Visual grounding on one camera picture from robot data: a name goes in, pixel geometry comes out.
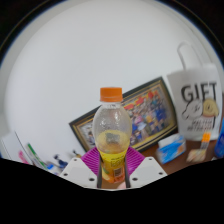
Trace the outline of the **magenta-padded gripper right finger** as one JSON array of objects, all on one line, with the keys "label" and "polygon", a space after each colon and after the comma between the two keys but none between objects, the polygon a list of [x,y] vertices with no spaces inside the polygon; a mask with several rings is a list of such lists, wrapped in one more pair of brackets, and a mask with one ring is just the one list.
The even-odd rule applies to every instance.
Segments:
[{"label": "magenta-padded gripper right finger", "polygon": [[125,156],[125,182],[127,188],[139,188],[163,177],[167,173],[153,157],[145,157],[129,147]]}]

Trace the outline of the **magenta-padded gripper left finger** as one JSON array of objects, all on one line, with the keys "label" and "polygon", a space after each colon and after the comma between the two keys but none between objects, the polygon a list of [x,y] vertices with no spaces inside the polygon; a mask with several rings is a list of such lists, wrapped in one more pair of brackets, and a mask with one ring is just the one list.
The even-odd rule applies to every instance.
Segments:
[{"label": "magenta-padded gripper left finger", "polygon": [[93,148],[81,158],[72,158],[60,177],[84,188],[100,188],[102,171],[98,150]]}]

